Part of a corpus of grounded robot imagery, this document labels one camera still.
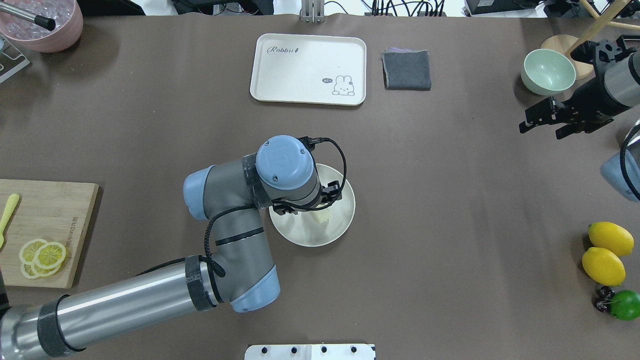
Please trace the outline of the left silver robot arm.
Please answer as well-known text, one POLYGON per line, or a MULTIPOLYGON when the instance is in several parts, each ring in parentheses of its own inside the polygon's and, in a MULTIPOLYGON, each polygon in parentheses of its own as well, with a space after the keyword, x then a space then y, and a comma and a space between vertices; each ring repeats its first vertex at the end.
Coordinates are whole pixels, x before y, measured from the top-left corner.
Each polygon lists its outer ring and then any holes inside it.
POLYGON ((270 305, 281 292, 260 211, 316 212, 341 199, 346 177, 324 185, 313 156, 329 137, 270 137, 254 153, 189 174, 183 200, 206 220, 203 254, 155 265, 130 279, 10 306, 1 290, 1 358, 47 360, 195 312, 229 304, 237 313, 270 305))

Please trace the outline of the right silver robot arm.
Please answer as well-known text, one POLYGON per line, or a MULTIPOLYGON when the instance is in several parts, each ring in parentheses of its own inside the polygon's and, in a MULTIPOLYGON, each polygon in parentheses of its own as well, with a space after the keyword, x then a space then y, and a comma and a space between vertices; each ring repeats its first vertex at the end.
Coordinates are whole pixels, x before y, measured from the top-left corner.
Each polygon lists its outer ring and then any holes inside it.
POLYGON ((593 67, 595 76, 581 85, 565 101, 554 96, 525 110, 519 132, 537 126, 562 125, 555 131, 558 140, 574 133, 592 133, 614 121, 615 116, 639 105, 640 76, 638 35, 623 34, 615 42, 587 40, 571 51, 570 57, 593 67))

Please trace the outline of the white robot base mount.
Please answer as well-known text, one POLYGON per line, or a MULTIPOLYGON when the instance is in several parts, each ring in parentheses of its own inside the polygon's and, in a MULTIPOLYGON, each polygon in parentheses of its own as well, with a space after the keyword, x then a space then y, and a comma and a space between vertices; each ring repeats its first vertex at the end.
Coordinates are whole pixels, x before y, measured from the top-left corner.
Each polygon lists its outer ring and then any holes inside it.
POLYGON ((307 343, 254 344, 247 347, 245 360, 375 360, 374 344, 307 343))

